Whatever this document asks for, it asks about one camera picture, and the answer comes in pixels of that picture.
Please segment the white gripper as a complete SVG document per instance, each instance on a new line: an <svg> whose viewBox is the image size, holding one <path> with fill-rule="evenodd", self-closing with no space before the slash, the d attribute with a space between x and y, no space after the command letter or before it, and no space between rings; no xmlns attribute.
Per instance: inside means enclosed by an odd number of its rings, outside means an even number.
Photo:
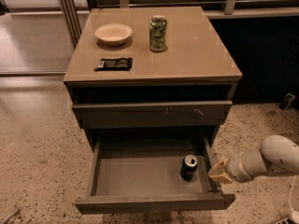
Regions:
<svg viewBox="0 0 299 224"><path fill-rule="evenodd" d="M208 176L213 181L224 184L231 184L233 180L239 183L249 182L256 177L255 158L255 150L238 151L229 159L223 158L216 163L214 165L215 171L210 170Z"/></svg>

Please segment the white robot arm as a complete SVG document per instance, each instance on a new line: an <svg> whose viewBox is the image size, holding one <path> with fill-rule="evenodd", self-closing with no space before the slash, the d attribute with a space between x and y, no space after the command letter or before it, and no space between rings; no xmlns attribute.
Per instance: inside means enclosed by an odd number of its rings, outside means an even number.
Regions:
<svg viewBox="0 0 299 224"><path fill-rule="evenodd" d="M259 176L298 174L299 146L281 135L267 136L259 148L237 151L208 171L212 180L225 184L246 183Z"/></svg>

